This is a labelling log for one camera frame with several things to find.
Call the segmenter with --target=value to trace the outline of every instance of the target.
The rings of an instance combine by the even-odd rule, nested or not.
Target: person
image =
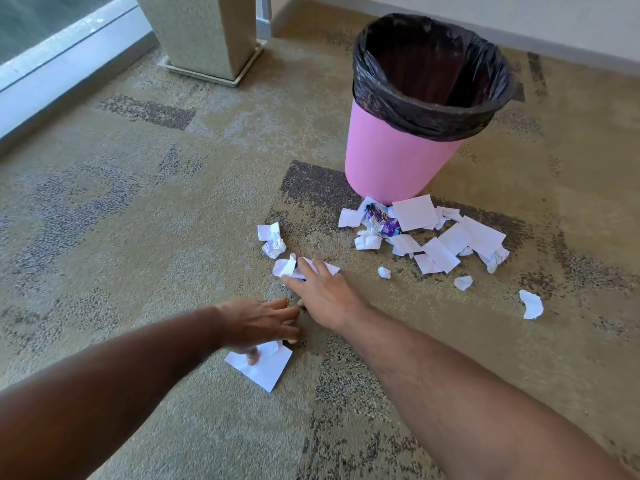
[[[451,479],[629,479],[580,428],[480,364],[364,302],[320,259],[284,284],[380,380],[402,420]],[[93,345],[0,393],[6,479],[84,479],[216,350],[299,340],[287,299],[228,301]]]

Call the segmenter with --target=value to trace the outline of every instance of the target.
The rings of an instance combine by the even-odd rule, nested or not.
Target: hand
[[[324,261],[314,257],[316,274],[303,258],[298,259],[298,268],[307,279],[299,281],[290,276],[282,276],[281,280],[294,293],[302,298],[304,306],[311,317],[320,325],[340,332],[341,325],[366,307],[366,304],[351,289],[347,280],[340,273],[332,276]]]
[[[287,307],[287,298],[269,302],[258,299],[236,299],[217,305],[224,320],[223,346],[247,355],[247,362],[258,362],[256,345],[272,340],[300,340],[302,332],[291,326],[300,307]]]

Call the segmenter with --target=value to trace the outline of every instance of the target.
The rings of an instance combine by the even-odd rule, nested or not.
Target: candy wrapper
[[[400,234],[398,219],[392,219],[388,215],[389,208],[381,203],[370,203],[364,214],[362,223],[367,229],[379,233],[382,237],[391,237]]]

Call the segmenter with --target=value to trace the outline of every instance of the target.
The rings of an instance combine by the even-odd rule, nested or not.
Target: person's right hand
[[[290,276],[282,276],[282,282],[293,293],[302,298],[304,306],[311,317],[320,325],[333,331],[340,332],[340,328],[349,318],[361,314],[366,304],[351,289],[341,273],[332,274],[324,261],[314,257],[316,274],[304,259],[298,259],[298,268],[305,275],[306,282]]]

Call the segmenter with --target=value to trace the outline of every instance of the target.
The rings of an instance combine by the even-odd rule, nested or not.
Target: black trash bag
[[[494,44],[426,16],[383,16],[361,31],[353,48],[356,103],[393,128],[430,140],[480,133],[515,91]]]

